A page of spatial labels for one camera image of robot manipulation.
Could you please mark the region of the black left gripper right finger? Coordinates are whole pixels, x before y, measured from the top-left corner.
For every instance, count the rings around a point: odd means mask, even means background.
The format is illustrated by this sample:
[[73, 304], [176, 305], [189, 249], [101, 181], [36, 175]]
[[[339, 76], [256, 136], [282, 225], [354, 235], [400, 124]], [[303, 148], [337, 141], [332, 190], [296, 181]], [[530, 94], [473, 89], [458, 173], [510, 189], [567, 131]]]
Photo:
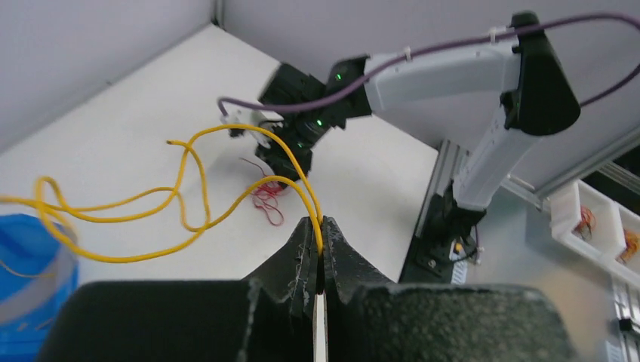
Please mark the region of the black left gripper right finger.
[[376, 308], [392, 281], [347, 242], [335, 218], [324, 218], [322, 237], [328, 360], [378, 361], [385, 328]]

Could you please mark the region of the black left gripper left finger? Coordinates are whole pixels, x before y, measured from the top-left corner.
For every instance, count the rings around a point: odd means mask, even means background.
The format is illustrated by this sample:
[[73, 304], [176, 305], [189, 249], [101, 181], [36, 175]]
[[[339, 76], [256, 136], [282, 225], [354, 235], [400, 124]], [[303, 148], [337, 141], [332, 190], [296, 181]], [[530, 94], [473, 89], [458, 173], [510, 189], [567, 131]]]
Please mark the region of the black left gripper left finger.
[[313, 361], [318, 250], [303, 217], [285, 244], [243, 279], [249, 312], [243, 361]]

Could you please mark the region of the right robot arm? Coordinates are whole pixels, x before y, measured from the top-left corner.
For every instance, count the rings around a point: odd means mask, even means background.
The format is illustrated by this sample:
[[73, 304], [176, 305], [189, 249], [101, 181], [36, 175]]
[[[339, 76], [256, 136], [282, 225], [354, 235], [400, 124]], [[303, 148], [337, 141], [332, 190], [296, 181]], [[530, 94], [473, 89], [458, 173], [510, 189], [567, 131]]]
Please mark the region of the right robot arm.
[[300, 169], [264, 136], [256, 154], [275, 174], [299, 180], [310, 172], [316, 144], [350, 119], [391, 116], [397, 125], [405, 104], [449, 106], [453, 135], [477, 145], [448, 189], [455, 207], [483, 211], [532, 147], [580, 117], [544, 29], [523, 11], [488, 35], [340, 60], [325, 81], [281, 63], [248, 118], [285, 142]]

